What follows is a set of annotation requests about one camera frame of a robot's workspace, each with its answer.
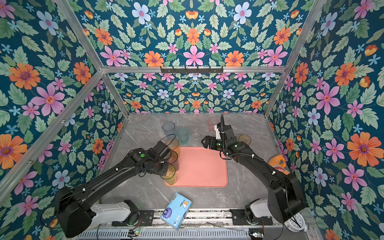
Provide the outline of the yellow plastic cup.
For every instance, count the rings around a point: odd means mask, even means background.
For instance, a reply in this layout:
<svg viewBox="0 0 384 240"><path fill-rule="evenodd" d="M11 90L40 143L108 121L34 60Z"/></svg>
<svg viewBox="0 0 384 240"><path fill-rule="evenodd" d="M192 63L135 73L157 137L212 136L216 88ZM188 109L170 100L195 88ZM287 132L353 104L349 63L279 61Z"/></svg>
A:
<svg viewBox="0 0 384 240"><path fill-rule="evenodd" d="M170 150L172 150L173 152L176 152L178 157L181 156L181 153L180 153L180 142L177 138L171 138L171 139L168 139L166 141L166 145L168 146L168 148Z"/></svg>

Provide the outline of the light green tall cup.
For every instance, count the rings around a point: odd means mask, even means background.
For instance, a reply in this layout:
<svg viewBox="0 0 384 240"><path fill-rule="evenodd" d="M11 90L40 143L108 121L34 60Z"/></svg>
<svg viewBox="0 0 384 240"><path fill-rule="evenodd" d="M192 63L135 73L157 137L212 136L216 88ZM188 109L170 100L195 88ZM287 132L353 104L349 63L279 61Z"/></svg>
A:
<svg viewBox="0 0 384 240"><path fill-rule="evenodd" d="M176 168L174 165L170 164L166 174L161 176L161 178L164 180L165 184L172 186L177 182L176 173Z"/></svg>

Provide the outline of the pink plastic tray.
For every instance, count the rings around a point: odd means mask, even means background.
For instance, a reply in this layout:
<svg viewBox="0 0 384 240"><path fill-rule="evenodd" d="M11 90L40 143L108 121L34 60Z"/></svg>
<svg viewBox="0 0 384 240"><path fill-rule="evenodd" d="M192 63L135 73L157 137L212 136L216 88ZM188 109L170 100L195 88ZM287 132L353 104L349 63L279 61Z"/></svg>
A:
<svg viewBox="0 0 384 240"><path fill-rule="evenodd" d="M180 147L176 182L167 187L224 188L228 185L227 161L219 153L203 147Z"/></svg>

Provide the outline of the blue transparent cup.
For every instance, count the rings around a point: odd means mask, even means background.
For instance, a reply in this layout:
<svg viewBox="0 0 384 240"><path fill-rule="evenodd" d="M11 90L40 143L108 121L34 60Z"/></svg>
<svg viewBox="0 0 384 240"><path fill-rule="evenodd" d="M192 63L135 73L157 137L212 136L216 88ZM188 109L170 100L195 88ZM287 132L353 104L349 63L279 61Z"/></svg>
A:
<svg viewBox="0 0 384 240"><path fill-rule="evenodd" d="M176 125L174 122L165 122L162 125L162 129L168 139L172 139L176 137Z"/></svg>

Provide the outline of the dark grey plastic cup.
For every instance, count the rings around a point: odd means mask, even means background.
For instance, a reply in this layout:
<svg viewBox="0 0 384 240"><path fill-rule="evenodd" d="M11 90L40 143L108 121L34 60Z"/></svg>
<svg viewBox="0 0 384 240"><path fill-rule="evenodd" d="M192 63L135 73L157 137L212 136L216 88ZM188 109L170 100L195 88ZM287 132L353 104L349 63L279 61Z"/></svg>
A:
<svg viewBox="0 0 384 240"><path fill-rule="evenodd" d="M175 151L171 151L171 153L168 154L168 156L166 157L166 160L169 164L173 165L175 170L178 171L179 170L179 155L177 152Z"/></svg>

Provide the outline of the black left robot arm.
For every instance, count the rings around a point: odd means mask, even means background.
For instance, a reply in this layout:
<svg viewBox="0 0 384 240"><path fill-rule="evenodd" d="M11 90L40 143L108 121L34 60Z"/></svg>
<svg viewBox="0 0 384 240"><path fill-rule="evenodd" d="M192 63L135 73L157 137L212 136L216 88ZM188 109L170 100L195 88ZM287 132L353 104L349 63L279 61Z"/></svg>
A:
<svg viewBox="0 0 384 240"><path fill-rule="evenodd" d="M159 141L149 150L131 150L117 165L87 183L72 190L60 189L54 208L65 236L73 238L84 232L96 218L91 206L119 184L140 173L164 176L169 168L166 157L171 154L170 148Z"/></svg>

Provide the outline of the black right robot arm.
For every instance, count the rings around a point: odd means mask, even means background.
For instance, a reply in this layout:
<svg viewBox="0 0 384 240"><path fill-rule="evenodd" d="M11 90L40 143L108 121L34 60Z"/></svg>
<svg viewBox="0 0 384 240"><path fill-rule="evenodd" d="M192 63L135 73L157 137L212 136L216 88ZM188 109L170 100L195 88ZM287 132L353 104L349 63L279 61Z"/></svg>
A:
<svg viewBox="0 0 384 240"><path fill-rule="evenodd" d="M230 125L215 127L216 135L205 136L201 143L205 149L215 150L224 160L234 160L251 171L267 188L265 200L255 200L246 205L248 218L273 217L285 223L306 208L302 187L293 174L285 174L260 158L244 142L239 142Z"/></svg>

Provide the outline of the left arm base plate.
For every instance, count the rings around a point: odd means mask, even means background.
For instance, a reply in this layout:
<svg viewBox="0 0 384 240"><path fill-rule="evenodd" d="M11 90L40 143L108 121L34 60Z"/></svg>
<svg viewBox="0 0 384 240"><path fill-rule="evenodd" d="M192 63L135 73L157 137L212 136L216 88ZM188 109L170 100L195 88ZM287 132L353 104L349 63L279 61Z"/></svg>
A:
<svg viewBox="0 0 384 240"><path fill-rule="evenodd" d="M127 219L122 222L112 222L113 227L149 227L154 220L153 210L139 210L131 213Z"/></svg>

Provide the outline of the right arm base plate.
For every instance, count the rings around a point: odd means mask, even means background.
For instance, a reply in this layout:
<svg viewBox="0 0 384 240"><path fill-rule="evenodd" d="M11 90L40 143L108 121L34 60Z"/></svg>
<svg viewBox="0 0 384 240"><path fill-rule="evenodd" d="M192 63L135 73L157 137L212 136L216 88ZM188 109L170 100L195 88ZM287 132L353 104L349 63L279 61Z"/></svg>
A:
<svg viewBox="0 0 384 240"><path fill-rule="evenodd" d="M250 211L244 209L230 209L234 226L272 226L270 217L255 217Z"/></svg>

